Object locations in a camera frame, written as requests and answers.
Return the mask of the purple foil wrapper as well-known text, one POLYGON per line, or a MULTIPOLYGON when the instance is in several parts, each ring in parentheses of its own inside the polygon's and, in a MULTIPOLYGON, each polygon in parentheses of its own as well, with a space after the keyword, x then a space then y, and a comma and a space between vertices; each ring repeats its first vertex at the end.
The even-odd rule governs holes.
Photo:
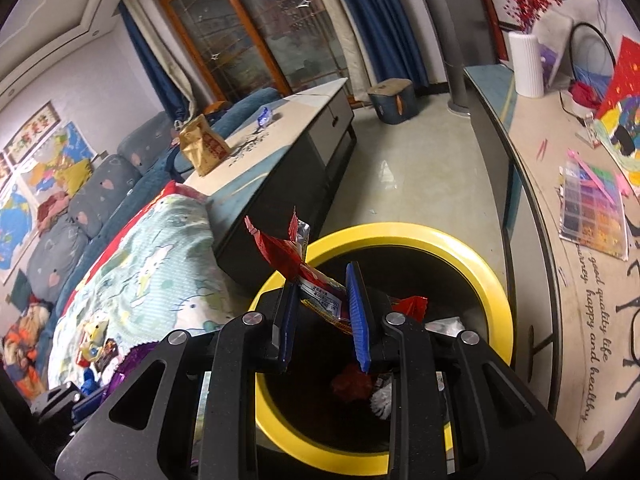
POLYGON ((157 341, 150 341, 131 348, 122 362, 116 366, 114 374, 104 390, 102 401, 105 401, 126 380, 157 345, 157 341))

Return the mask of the red snack wrapper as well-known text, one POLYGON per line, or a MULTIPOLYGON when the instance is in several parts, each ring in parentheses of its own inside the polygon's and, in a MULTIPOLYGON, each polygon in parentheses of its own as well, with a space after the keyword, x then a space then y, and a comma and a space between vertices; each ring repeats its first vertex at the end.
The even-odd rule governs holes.
POLYGON ((297 286, 303 305, 351 335, 347 289, 306 263, 310 226, 298 218, 296 210, 288 222, 287 238, 277 238, 258 230, 249 216, 244 218, 244 223, 270 266, 297 286))

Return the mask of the TV cabinet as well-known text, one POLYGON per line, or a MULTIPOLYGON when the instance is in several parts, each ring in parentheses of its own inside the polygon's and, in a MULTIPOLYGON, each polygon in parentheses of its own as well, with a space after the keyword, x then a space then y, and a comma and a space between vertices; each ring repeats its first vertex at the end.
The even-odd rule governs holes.
POLYGON ((556 94, 518 96, 502 65, 464 72, 513 311, 512 364, 584 458, 591 479, 639 474, 639 203, 615 219, 564 181, 587 148, 556 94))

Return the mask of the Hello Kitty blanket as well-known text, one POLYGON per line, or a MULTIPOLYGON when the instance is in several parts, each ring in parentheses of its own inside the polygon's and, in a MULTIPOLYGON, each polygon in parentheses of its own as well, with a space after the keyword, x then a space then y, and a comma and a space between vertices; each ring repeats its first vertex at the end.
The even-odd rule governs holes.
POLYGON ((171 194, 124 236, 111 258, 76 289, 58 318, 47 362, 51 387, 82 382, 77 364, 87 328, 99 327, 124 358, 173 330, 216 332, 247 310, 247 299, 217 263, 204 204, 171 194))

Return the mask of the world map poster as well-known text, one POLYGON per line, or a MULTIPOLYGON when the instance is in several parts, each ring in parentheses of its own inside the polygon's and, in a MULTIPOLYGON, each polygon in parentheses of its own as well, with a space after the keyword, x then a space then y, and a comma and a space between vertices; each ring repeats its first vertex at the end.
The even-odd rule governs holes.
POLYGON ((1 284, 8 281, 36 234, 37 204, 18 177, 10 177, 1 190, 1 284))

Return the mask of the pink red clothes pile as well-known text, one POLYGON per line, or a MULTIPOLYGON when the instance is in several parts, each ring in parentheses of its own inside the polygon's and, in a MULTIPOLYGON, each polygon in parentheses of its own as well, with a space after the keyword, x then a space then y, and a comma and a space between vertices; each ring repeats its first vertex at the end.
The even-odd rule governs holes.
POLYGON ((39 205, 36 226, 39 236, 54 226, 58 217, 67 211, 69 203, 70 196, 66 192, 60 191, 52 194, 39 205))

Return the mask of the red cloth under blanket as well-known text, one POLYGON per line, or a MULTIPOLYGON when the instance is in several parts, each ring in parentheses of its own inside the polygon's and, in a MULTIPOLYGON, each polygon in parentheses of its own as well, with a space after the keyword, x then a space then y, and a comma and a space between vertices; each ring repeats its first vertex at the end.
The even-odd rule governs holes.
POLYGON ((171 180, 166 172, 152 174, 152 180, 149 182, 140 180, 82 253, 76 268, 66 280, 58 296, 55 305, 55 315, 58 318, 63 315, 75 297, 77 287, 98 272, 99 268, 114 254, 124 236, 151 210, 155 203, 171 194, 188 196, 201 204, 205 204, 206 201, 204 194, 184 183, 171 180))

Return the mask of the blue sectional sofa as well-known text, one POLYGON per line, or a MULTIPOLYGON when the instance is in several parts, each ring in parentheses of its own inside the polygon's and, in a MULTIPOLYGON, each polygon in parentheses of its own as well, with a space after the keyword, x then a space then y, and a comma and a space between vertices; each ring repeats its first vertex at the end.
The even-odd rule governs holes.
POLYGON ((164 112, 129 133, 40 237, 26 276, 35 298, 50 307, 50 318, 36 340, 35 367, 46 364, 70 294, 107 245, 169 181, 183 182, 192 174, 191 163, 171 143, 174 136, 164 112))

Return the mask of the brown paper bag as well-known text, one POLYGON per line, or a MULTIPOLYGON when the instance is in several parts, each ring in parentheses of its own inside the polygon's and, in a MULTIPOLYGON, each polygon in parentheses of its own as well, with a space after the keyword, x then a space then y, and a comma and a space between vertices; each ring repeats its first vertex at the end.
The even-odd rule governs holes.
POLYGON ((198 115, 179 132, 180 151, 199 177, 205 177, 231 153, 227 142, 212 128, 204 115, 198 115))

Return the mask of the grey coffee table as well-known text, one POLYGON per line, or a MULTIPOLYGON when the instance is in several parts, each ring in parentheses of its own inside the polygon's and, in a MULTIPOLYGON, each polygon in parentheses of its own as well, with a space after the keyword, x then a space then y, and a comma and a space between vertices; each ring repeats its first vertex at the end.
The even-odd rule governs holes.
POLYGON ((232 154, 186 185, 207 198, 214 254, 244 292, 256 294, 273 270, 245 223, 275 237, 297 216, 316 240, 357 143, 344 78, 274 102, 273 122, 247 122, 228 137, 232 154))

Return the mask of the small dark stool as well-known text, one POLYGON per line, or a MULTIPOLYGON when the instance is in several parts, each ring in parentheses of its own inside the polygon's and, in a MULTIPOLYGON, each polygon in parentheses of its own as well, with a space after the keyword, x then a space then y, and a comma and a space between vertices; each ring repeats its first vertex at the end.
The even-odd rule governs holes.
POLYGON ((368 90, 378 119, 386 125, 399 125, 419 114, 416 92, 409 79, 390 78, 368 90))

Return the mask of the white ribbed vase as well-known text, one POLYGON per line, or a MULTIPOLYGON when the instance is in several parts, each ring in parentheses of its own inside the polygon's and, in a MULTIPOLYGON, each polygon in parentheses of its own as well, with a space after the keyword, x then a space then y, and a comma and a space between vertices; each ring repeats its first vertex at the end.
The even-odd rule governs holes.
POLYGON ((539 99, 544 96, 539 42, 535 35, 509 32, 515 91, 519 96, 539 99))

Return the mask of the right blue curtain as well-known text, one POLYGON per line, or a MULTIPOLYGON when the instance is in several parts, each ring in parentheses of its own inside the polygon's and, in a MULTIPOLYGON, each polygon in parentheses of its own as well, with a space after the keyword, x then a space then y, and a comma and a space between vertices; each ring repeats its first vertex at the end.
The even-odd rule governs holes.
POLYGON ((377 80, 402 78, 428 85, 416 37, 400 0, 345 0, 377 80))

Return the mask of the wooden glass sliding door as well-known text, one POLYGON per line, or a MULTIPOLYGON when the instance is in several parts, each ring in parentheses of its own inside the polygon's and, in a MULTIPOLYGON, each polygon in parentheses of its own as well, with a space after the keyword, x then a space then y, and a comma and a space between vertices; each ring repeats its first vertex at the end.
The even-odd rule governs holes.
POLYGON ((349 76, 323 0, 158 0, 206 86, 238 102, 285 96, 349 76))

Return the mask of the grey tower air conditioner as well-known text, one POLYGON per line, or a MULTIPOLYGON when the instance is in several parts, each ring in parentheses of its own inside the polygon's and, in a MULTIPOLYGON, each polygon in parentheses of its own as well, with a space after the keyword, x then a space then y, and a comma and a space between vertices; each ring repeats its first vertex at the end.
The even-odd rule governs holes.
POLYGON ((430 12, 449 87, 449 109, 469 114, 464 69, 497 62, 483 0, 424 0, 430 12))

